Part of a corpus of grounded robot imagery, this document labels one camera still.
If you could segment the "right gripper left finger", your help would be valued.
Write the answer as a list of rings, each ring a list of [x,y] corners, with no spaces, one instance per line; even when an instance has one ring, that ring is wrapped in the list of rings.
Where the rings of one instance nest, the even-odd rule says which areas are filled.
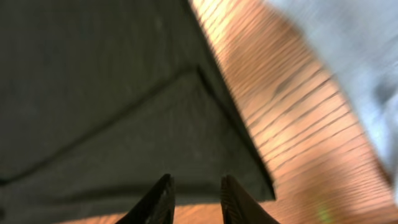
[[[116,224],[172,224],[174,211],[174,178],[165,174]]]

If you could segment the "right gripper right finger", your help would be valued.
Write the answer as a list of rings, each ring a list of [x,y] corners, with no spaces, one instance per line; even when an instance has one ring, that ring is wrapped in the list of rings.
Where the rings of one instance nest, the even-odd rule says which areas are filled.
[[[231,175],[221,180],[220,200],[224,224],[279,224]]]

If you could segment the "black t-shirt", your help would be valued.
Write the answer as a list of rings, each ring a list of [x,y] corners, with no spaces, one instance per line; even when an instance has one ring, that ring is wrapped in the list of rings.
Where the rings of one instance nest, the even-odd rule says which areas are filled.
[[[164,174],[179,205],[272,179],[188,1],[1,1],[1,222],[130,210]]]

